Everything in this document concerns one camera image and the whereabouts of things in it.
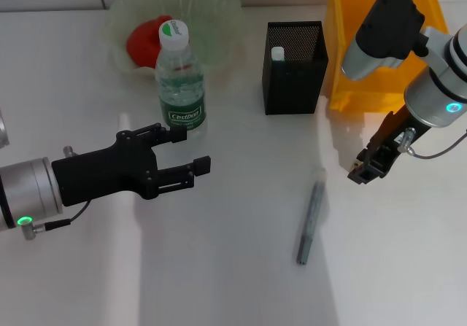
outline black mesh pencil holder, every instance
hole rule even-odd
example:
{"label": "black mesh pencil holder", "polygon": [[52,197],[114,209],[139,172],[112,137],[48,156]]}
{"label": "black mesh pencil holder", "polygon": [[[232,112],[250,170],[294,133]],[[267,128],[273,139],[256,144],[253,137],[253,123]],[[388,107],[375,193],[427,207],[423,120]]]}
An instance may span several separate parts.
{"label": "black mesh pencil holder", "polygon": [[[284,61],[271,59],[273,47],[284,48]],[[327,65],[320,21],[268,23],[263,66],[265,113],[314,113]]]}

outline gray marker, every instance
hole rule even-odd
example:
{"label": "gray marker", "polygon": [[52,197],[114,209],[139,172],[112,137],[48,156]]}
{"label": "gray marker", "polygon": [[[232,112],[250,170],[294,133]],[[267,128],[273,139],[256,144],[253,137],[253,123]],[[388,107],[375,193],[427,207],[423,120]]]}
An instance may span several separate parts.
{"label": "gray marker", "polygon": [[326,184],[326,170],[323,168],[318,174],[318,179],[313,186],[312,199],[309,202],[308,212],[306,213],[304,229],[301,233],[300,247],[298,248],[297,263],[306,265],[308,261],[309,250],[312,246],[314,229],[320,213],[321,202],[323,202],[324,190]]}

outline yellow plastic container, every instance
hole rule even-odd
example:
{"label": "yellow plastic container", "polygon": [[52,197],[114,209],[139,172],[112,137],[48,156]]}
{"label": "yellow plastic container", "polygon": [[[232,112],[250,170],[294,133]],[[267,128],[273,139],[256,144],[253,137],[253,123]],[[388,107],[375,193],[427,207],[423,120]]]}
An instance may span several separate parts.
{"label": "yellow plastic container", "polygon": [[[328,49],[328,79],[332,93],[329,108],[341,112],[389,112],[404,104],[406,86],[425,67],[414,53],[398,69],[381,68],[360,82],[347,79],[341,71],[349,43],[376,0],[328,0],[325,40]],[[425,25],[447,33],[438,0],[413,0],[425,15]]]}

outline plastic bottle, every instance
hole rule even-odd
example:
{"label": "plastic bottle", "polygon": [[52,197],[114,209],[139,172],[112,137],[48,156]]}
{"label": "plastic bottle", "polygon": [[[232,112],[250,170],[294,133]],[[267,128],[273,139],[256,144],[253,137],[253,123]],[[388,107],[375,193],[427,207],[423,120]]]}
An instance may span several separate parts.
{"label": "plastic bottle", "polygon": [[184,125],[189,131],[206,125],[204,75],[191,52],[188,27],[170,20],[159,28],[161,53],[156,64],[162,115],[169,127]]}

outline white table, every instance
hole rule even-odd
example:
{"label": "white table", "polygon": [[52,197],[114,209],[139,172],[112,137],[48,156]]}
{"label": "white table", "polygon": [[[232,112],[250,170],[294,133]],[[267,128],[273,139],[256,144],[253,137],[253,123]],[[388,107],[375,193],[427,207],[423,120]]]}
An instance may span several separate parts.
{"label": "white table", "polygon": [[[444,11],[451,31],[467,5]],[[70,227],[26,242],[0,233],[2,326],[408,326],[467,321],[467,144],[449,156],[401,157],[357,186],[354,157],[382,121],[343,120],[320,98],[314,116],[265,116],[266,23],[323,20],[324,7],[245,10],[244,49],[208,76],[209,130],[155,149],[160,167],[204,155],[194,189],[143,201],[92,202]],[[99,40],[106,13],[0,14],[0,106],[11,145],[0,166],[109,146],[118,118],[161,121],[151,82],[121,77]],[[467,117],[416,144],[432,154]],[[328,170],[309,264],[295,264],[313,173]],[[74,207],[64,214],[69,217]]]}

